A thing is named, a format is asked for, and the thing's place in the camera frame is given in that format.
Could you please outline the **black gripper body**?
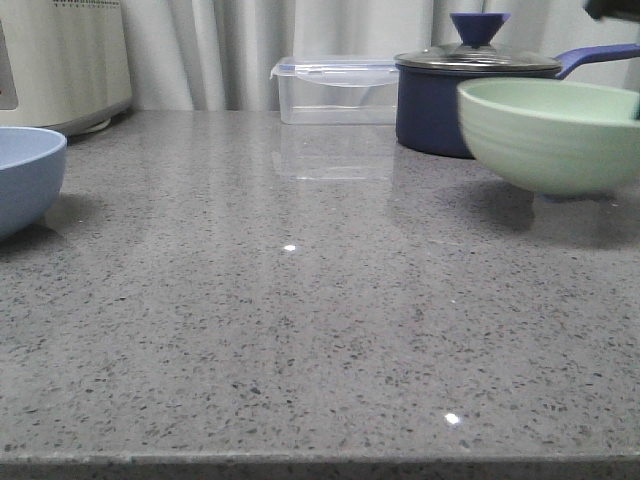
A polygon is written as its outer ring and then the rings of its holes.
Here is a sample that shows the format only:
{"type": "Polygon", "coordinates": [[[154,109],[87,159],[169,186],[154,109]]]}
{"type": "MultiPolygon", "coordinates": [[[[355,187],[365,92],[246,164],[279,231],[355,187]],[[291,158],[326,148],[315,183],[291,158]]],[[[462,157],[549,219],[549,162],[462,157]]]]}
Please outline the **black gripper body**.
{"type": "Polygon", "coordinates": [[[612,18],[638,21],[640,19],[639,0],[587,0],[584,10],[595,20],[612,18]]]}

